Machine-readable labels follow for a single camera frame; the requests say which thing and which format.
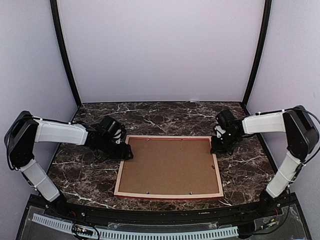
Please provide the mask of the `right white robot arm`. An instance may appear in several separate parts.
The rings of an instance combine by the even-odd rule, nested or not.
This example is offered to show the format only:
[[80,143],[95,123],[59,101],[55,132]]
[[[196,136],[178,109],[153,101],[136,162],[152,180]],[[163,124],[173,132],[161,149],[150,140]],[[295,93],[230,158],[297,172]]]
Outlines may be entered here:
[[276,172],[259,195],[255,213],[266,217],[275,208],[275,201],[293,184],[302,169],[320,151],[319,118],[303,105],[274,111],[256,112],[237,118],[229,110],[215,117],[211,137],[211,153],[232,154],[234,147],[245,138],[276,134],[277,143],[284,147],[283,159],[276,164]]

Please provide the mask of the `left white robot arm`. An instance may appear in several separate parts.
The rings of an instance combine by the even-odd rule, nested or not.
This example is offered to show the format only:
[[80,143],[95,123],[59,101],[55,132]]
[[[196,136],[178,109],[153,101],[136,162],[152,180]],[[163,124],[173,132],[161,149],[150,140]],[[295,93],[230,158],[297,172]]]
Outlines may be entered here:
[[124,141],[126,135],[126,127],[108,115],[101,122],[87,124],[42,118],[23,110],[4,136],[7,164],[12,171],[21,172],[58,217],[67,218],[71,208],[38,162],[40,148],[72,144],[98,150],[111,159],[130,160],[134,154],[130,144]]

